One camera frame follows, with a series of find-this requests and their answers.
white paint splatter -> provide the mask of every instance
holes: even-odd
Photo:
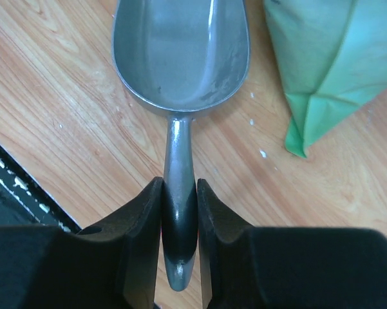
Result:
[[[39,207],[41,208],[41,210],[42,211],[44,211],[45,213],[49,213],[49,211],[50,211],[50,207],[49,206],[46,206],[45,204],[42,204],[42,203],[40,203],[39,204]]]
[[[259,149],[259,152],[260,152],[260,154],[262,155],[262,157],[263,157],[264,159],[266,159],[266,158],[268,157],[268,155],[266,154],[266,152],[264,152],[262,149]]]
[[[40,220],[38,219],[38,217],[36,217],[34,215],[34,213],[30,210],[30,208],[28,208],[21,200],[20,198],[14,194],[13,191],[11,191],[4,183],[4,181],[2,181],[2,179],[0,178],[0,184],[7,190],[7,192],[9,192],[17,201],[19,201],[19,203],[23,206],[24,209],[27,210],[27,212],[33,217],[35,218],[35,220],[40,223]]]
[[[25,183],[24,181],[22,181],[22,179],[20,179],[19,177],[15,177],[14,178],[14,184],[13,184],[13,187],[17,187],[19,186],[20,188],[22,188],[23,190],[27,190],[28,189],[28,185],[27,183]]]
[[[4,168],[6,167],[6,165],[5,165],[5,163],[3,162],[2,159],[0,159],[0,167],[1,167],[2,169],[4,169]]]
[[[59,227],[61,227],[65,232],[71,232],[71,230],[61,222],[59,222]]]

green plastic bag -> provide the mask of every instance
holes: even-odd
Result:
[[[285,147],[306,149],[387,88],[387,0],[265,0],[292,111]]]

white speck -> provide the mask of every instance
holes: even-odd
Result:
[[[368,108],[368,121],[366,123],[366,130],[368,130],[368,127],[372,124],[372,118],[373,118],[373,108],[375,107],[374,104],[371,104]]]
[[[61,222],[59,222],[59,227],[61,227],[62,230],[65,232],[71,232],[71,230],[68,227],[65,227],[64,224]]]
[[[49,213],[50,211],[50,207],[49,206],[46,206],[45,204],[39,204],[39,207],[41,208],[42,211],[44,211],[45,213]]]
[[[15,177],[14,178],[14,184],[13,184],[13,187],[17,187],[19,186],[20,188],[22,188],[23,190],[27,190],[28,189],[28,185],[27,183],[23,182],[22,179],[20,179],[19,177]]]
[[[266,154],[266,152],[264,152],[262,149],[259,149],[259,152],[260,152],[260,154],[262,155],[262,157],[264,158],[264,159],[266,159],[268,156],[267,156],[267,154]]]
[[[6,167],[6,165],[5,165],[5,163],[3,162],[2,159],[0,159],[0,167],[1,167],[2,169],[4,169],[4,168]]]

wooden table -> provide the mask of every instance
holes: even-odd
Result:
[[[165,120],[138,106],[112,67],[115,5],[0,0],[0,142],[83,227],[136,196],[164,165]],[[249,77],[193,126],[196,177],[255,225],[387,235],[387,91],[311,147],[307,160],[292,156],[262,1],[247,8]],[[157,303],[201,308],[198,266],[177,294],[161,251]]]

